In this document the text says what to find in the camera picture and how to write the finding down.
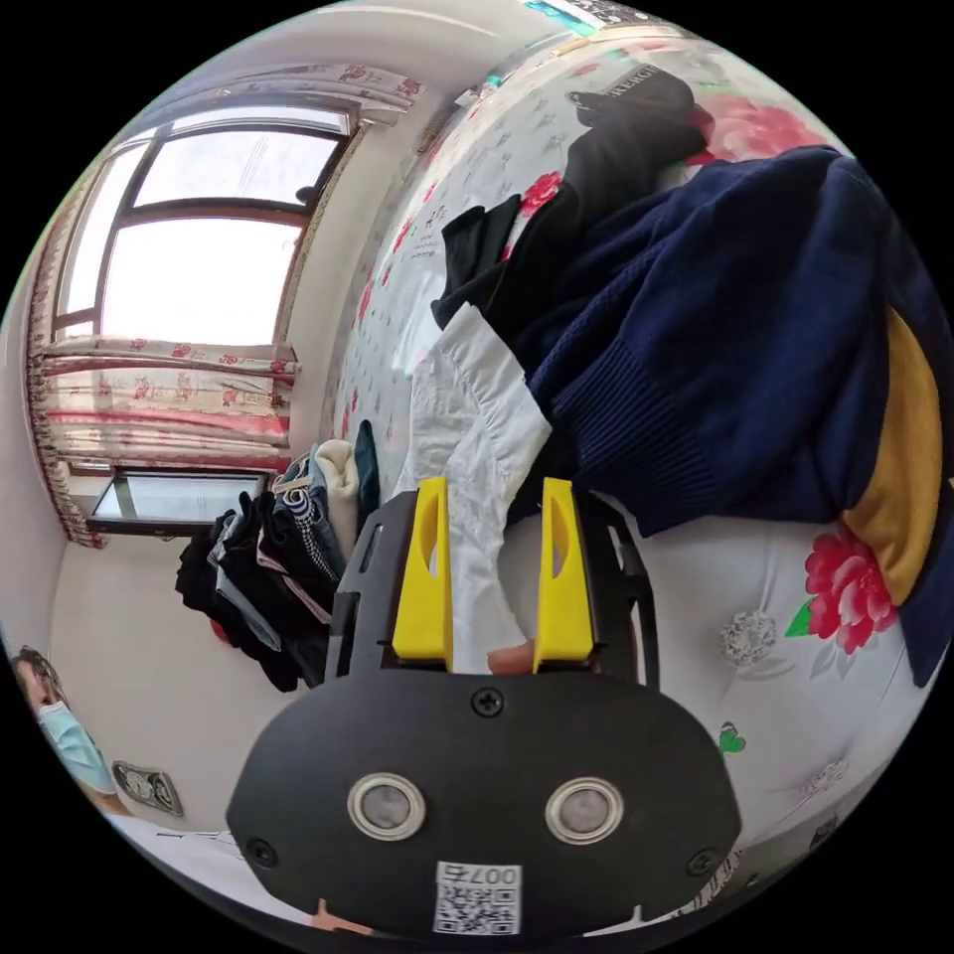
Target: wall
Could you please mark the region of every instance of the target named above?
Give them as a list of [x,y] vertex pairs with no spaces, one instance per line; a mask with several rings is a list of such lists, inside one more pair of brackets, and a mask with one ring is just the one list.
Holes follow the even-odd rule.
[[305,252],[287,336],[302,365],[291,408],[293,455],[330,436],[318,432],[318,420],[352,275],[379,205],[440,104],[441,97],[427,91],[395,126],[368,129],[342,170]]
[[153,106],[209,85],[212,77],[325,61],[373,65],[456,94],[518,48],[559,32],[554,21],[514,0],[355,0],[303,14],[226,50]]
[[186,830],[219,829],[251,744],[294,694],[213,634],[175,591],[185,542],[113,537],[67,546],[51,661],[107,761],[167,771],[186,817],[131,805]]
[[67,540],[47,496],[27,425],[24,348],[36,258],[24,269],[0,329],[0,621],[10,649],[26,643],[46,653]]

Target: window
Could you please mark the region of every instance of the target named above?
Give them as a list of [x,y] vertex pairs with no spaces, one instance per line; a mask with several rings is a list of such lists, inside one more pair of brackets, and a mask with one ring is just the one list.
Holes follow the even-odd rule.
[[239,494],[257,496],[267,477],[254,473],[123,470],[109,481],[93,508],[89,528],[103,534],[191,537],[226,510]]
[[298,240],[350,128],[327,109],[229,106],[124,143],[72,236],[56,340],[270,343]]
[[172,139],[159,149],[136,207],[176,199],[254,199],[304,207],[298,198],[335,151],[332,139],[232,130]]
[[343,136],[352,131],[350,116],[344,112],[326,109],[311,109],[305,106],[229,106],[211,112],[197,112],[176,119],[174,132],[196,129],[199,126],[238,125],[243,122],[288,123],[298,127],[308,126],[326,129]]
[[104,335],[203,344],[271,341],[298,226],[173,219],[116,235]]

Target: face mask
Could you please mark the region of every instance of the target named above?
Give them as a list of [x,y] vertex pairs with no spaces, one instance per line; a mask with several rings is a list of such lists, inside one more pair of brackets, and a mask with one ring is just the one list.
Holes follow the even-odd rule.
[[114,795],[116,788],[99,749],[67,704],[43,706],[39,718],[70,775],[101,795]]

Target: glass pane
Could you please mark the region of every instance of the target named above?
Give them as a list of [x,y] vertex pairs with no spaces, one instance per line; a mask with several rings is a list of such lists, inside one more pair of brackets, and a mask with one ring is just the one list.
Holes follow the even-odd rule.
[[120,230],[102,333],[218,345],[268,344],[298,226],[174,219]]
[[133,146],[109,160],[80,219],[67,267],[59,313],[83,311],[96,303],[99,267],[122,194],[148,146]]
[[337,142],[294,132],[207,132],[167,142],[136,206],[171,199],[259,199],[304,206]]
[[68,325],[64,328],[58,338],[86,338],[92,334],[92,322],[84,321],[79,325]]
[[254,495],[256,484],[255,477],[130,474],[109,484],[93,515],[102,520],[211,524],[226,510],[238,510],[239,494]]
[[310,126],[322,126],[333,129],[343,135],[348,133],[348,117],[340,112],[325,109],[308,109],[304,106],[229,106],[226,109],[214,109],[209,112],[197,112],[192,116],[183,116],[172,124],[173,132],[183,129],[195,129],[212,122],[298,122]]

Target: navy blue sweater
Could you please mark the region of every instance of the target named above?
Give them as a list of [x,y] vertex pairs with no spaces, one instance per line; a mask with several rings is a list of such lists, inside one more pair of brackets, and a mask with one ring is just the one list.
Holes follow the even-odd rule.
[[593,229],[551,301],[531,390],[574,479],[644,535],[843,520],[924,685],[954,635],[954,341],[858,162],[714,163]]

